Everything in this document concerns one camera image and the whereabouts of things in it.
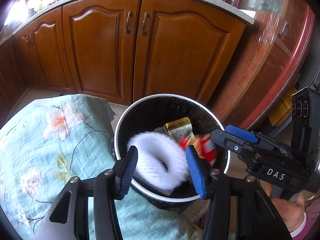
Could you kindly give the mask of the person's right hand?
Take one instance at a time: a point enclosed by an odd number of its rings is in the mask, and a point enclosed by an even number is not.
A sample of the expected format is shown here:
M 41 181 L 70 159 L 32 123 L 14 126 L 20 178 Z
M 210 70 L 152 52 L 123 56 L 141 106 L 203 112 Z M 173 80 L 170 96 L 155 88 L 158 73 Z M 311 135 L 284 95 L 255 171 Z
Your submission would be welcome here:
M 303 224 L 305 198 L 302 192 L 299 193 L 298 198 L 294 203 L 279 198 L 273 198 L 271 201 L 279 212 L 289 232 L 294 232 Z

